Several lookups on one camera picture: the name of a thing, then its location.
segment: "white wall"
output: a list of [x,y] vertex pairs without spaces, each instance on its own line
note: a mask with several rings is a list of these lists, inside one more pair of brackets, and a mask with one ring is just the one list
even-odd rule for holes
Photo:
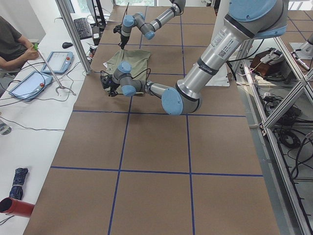
[[60,16],[55,0],[27,0],[36,13],[46,32],[52,27],[54,19]]
[[29,39],[41,40],[45,31],[28,0],[0,0],[0,15]]

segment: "person's hand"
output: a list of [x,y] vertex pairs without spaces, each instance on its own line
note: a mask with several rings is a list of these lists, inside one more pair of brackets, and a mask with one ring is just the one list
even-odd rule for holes
[[25,60],[34,60],[37,59],[39,54],[38,52],[34,49],[34,47],[28,48],[25,53],[24,53],[24,59]]

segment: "person's arm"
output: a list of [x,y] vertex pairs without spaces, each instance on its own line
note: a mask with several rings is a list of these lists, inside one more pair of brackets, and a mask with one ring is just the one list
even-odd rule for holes
[[23,66],[27,60],[34,60],[36,58],[38,58],[38,52],[30,47],[23,55],[16,58],[15,60],[6,61],[0,57],[0,68],[12,71]]
[[23,35],[17,40],[19,43],[21,43],[26,48],[33,47],[33,44]]

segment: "window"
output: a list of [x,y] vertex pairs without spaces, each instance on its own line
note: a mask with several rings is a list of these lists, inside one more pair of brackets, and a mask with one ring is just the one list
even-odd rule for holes
[[117,5],[126,6],[156,6],[156,0],[116,0]]
[[304,0],[304,1],[289,1],[288,10],[312,10],[313,9],[313,0]]
[[86,0],[71,0],[75,13],[82,16],[90,15]]

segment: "person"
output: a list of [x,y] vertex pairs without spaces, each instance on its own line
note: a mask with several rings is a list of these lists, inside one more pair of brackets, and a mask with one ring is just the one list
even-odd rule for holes
[[38,58],[33,44],[0,16],[0,68],[12,71]]

